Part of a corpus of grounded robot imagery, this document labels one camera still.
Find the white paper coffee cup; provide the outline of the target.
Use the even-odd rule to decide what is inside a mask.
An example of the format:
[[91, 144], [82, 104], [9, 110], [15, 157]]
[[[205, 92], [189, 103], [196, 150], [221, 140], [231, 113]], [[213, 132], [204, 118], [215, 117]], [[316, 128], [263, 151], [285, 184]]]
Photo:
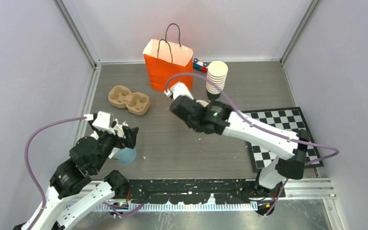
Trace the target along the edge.
[[202, 107], [207, 107], [209, 104], [207, 101], [204, 100], [197, 100], [196, 102], [200, 104]]

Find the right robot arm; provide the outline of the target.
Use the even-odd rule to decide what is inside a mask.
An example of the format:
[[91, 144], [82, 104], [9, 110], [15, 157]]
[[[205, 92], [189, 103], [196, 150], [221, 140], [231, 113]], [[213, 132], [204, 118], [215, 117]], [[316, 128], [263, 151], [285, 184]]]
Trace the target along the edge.
[[203, 106], [183, 95], [173, 100], [169, 110], [196, 132], [242, 139], [274, 153], [275, 160], [257, 174], [254, 182], [257, 195], [267, 196], [286, 179], [303, 178], [308, 131], [275, 128], [234, 110], [228, 104], [213, 101]]

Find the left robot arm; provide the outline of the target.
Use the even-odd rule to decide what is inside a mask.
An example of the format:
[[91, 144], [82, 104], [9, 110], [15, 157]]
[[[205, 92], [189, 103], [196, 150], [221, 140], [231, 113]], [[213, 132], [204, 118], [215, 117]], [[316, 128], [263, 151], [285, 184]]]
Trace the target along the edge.
[[32, 217], [14, 226], [15, 230], [71, 230], [93, 208], [111, 198], [126, 198], [127, 179], [118, 171], [111, 171], [91, 192], [69, 206], [82, 189], [91, 182], [112, 152], [133, 149], [137, 127], [123, 124], [114, 133], [95, 129], [89, 137], [77, 141], [70, 150], [70, 158], [60, 164], [50, 178], [49, 187]]

